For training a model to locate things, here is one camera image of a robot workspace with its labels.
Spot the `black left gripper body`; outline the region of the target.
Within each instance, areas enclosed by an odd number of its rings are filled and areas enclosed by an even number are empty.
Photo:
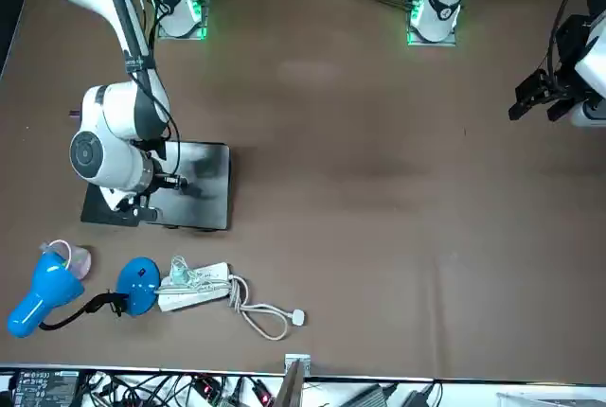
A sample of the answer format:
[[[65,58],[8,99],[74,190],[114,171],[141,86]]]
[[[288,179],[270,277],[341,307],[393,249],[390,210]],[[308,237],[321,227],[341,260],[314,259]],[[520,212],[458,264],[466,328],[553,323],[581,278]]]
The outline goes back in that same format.
[[[557,29],[555,47],[559,66],[549,73],[551,95],[581,95],[590,90],[575,66],[584,52],[591,24],[592,19],[588,15],[573,14]]]

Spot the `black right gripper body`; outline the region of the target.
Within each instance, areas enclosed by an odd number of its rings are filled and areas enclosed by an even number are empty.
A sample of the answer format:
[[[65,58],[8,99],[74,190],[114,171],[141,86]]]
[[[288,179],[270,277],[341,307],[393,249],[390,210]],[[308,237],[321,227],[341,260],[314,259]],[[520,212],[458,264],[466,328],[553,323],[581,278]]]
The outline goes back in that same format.
[[[159,189],[185,190],[188,186],[187,178],[176,174],[166,173],[157,160],[153,160],[153,176],[151,179],[151,193]]]

